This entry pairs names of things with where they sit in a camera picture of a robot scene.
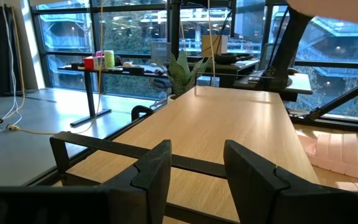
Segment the black headphones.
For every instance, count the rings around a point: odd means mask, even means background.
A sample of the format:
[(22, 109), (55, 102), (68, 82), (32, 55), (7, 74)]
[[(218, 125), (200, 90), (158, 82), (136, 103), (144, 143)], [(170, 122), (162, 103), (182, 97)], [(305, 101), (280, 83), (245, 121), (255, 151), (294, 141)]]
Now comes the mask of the black headphones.
[(245, 61), (253, 59), (253, 54), (233, 54), (233, 53), (225, 53), (225, 54), (217, 54), (214, 56), (214, 61), (220, 65), (231, 65), (239, 61)]

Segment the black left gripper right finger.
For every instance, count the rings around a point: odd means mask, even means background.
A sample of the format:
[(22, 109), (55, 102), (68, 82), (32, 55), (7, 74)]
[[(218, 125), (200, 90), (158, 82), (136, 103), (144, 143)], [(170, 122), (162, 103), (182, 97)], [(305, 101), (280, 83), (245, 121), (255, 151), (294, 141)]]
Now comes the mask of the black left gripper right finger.
[(224, 166), (241, 224), (358, 224), (358, 192), (311, 183), (233, 140)]

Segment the green and white roll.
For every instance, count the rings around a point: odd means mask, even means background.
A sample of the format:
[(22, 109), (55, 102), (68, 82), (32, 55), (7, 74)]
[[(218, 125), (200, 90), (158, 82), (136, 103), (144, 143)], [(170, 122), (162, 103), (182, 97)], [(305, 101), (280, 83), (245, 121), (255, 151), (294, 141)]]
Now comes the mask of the green and white roll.
[(105, 68), (114, 68), (115, 67), (115, 57), (113, 50), (104, 51), (104, 64)]

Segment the grey office desk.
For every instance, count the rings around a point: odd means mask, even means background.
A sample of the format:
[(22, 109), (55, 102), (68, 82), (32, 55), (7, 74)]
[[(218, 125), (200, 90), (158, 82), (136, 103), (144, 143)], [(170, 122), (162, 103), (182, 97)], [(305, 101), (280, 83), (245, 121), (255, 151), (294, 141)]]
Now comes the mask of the grey office desk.
[[(289, 75), (288, 77), (292, 80), (292, 83), (278, 93), (283, 101), (296, 102), (299, 94), (313, 94), (310, 85), (310, 79), (307, 74), (295, 73), (293, 75)], [(255, 90), (256, 84), (261, 81), (261, 79), (266, 79), (266, 77), (260, 78), (245, 76), (239, 80), (236, 80), (232, 87), (243, 90)]]

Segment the black vertical pole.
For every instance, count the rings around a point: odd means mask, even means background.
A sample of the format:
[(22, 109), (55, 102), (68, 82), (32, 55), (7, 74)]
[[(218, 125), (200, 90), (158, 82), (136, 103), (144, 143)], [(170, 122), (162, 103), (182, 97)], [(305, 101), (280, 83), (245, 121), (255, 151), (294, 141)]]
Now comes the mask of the black vertical pole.
[(180, 43), (180, 8), (181, 0), (167, 0), (168, 14), (170, 24), (170, 43), (172, 54), (177, 58), (179, 54)]

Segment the potted snake plant white pot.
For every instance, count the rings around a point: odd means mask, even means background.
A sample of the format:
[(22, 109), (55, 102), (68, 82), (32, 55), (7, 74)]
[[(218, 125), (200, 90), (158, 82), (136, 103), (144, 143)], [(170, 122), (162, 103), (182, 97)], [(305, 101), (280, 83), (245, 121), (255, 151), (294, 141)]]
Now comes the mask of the potted snake plant white pot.
[(190, 69), (186, 51), (181, 50), (177, 58), (171, 54), (168, 79), (171, 83), (173, 94), (167, 99), (168, 105), (196, 85), (196, 80), (205, 72), (208, 62), (209, 60), (204, 61), (204, 58), (202, 58)]

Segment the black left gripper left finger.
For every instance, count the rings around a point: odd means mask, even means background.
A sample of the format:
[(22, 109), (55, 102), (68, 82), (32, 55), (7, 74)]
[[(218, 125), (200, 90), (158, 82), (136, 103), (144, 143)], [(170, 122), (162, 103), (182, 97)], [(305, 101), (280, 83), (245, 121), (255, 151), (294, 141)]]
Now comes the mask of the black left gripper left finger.
[(162, 224), (172, 165), (172, 143), (163, 140), (103, 183), (109, 189), (111, 224)]

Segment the black desk with metal leg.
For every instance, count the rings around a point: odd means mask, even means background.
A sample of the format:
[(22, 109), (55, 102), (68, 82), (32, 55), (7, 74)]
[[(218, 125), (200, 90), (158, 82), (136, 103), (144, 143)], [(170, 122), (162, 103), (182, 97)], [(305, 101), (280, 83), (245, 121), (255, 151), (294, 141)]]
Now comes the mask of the black desk with metal leg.
[[(101, 73), (103, 74), (111, 74), (111, 75), (128, 75), (128, 76), (134, 76), (134, 77), (149, 77), (149, 78), (162, 78), (162, 79), (168, 79), (167, 75), (163, 75), (161, 70), (158, 70), (158, 73), (147, 73), (145, 71), (140, 72), (142, 67), (139, 69), (131, 70), (130, 68), (121, 68), (121, 67), (115, 67), (115, 68), (109, 68), (109, 69), (103, 69)], [(97, 70), (89, 70), (85, 68), (72, 68), (71, 66), (64, 66), (64, 67), (58, 67), (59, 70), (66, 70), (71, 72), (83, 72), (84, 78), (85, 78), (85, 91), (86, 91), (86, 99), (88, 102), (88, 111), (89, 115), (81, 118), (77, 121), (74, 121), (70, 124), (72, 128), (75, 128), (77, 126), (81, 126), (84, 123), (87, 123), (91, 121), (92, 119), (99, 118), (100, 116), (103, 116), (107, 113), (110, 113), (112, 110), (101, 110), (98, 111), (95, 109), (94, 106), (94, 98), (93, 98), (93, 87), (91, 84), (91, 73), (98, 73)]]

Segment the dark desk with clutter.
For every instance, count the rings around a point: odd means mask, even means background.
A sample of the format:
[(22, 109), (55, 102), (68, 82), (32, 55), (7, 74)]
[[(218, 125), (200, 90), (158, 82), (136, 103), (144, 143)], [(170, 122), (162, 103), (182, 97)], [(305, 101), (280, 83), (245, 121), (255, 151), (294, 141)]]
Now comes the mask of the dark desk with clutter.
[(215, 74), (213, 74), (213, 64), (209, 62), (205, 72), (198, 75), (196, 85), (232, 88), (236, 80), (256, 70), (259, 66), (259, 62), (257, 59), (251, 59), (238, 61), (231, 65), (215, 63)]

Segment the wooden shelf with black frame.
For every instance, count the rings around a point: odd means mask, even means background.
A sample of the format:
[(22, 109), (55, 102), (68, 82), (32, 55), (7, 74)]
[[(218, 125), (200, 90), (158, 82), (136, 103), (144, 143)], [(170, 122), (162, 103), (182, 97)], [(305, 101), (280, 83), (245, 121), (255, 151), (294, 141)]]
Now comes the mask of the wooden shelf with black frame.
[(254, 224), (231, 195), (227, 140), (318, 182), (281, 98), (265, 91), (198, 86), (136, 118), (114, 140), (62, 132), (50, 143), (62, 183), (78, 185), (108, 180), (164, 140), (172, 145), (172, 168), (163, 224)]

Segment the cardboard box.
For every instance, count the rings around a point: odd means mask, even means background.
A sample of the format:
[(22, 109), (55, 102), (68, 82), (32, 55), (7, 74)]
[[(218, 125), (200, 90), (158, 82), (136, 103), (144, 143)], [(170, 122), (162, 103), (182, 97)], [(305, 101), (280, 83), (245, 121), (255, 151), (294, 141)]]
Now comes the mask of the cardboard box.
[(211, 57), (212, 53), (226, 54), (228, 45), (227, 35), (203, 35), (201, 38), (201, 56)]

